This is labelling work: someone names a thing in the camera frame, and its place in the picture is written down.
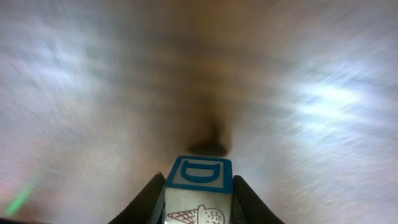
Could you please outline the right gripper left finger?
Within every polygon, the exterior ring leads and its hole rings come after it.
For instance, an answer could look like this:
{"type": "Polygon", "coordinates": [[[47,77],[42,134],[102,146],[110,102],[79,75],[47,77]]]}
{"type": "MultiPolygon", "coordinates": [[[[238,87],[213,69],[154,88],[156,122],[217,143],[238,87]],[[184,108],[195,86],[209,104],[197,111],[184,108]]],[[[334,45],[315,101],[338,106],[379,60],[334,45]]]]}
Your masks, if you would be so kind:
{"type": "Polygon", "coordinates": [[[164,223],[164,185],[165,178],[158,172],[109,224],[164,223]]]}

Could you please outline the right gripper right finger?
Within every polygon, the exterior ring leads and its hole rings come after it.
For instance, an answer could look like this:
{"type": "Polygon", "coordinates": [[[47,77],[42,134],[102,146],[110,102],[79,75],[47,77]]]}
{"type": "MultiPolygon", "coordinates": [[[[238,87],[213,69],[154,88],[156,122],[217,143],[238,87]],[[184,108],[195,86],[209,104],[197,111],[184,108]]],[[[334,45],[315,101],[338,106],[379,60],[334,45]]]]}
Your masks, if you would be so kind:
{"type": "Polygon", "coordinates": [[[233,177],[232,224],[284,224],[240,176],[233,177]]]}

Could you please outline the blue D wooden block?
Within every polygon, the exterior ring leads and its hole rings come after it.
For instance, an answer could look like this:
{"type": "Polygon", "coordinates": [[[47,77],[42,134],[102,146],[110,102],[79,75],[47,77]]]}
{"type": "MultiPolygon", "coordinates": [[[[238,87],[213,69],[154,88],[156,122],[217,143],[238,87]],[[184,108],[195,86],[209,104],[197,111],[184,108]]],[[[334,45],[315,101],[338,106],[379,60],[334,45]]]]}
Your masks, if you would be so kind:
{"type": "Polygon", "coordinates": [[[164,223],[230,224],[233,170],[228,159],[179,156],[165,183],[164,223]]]}

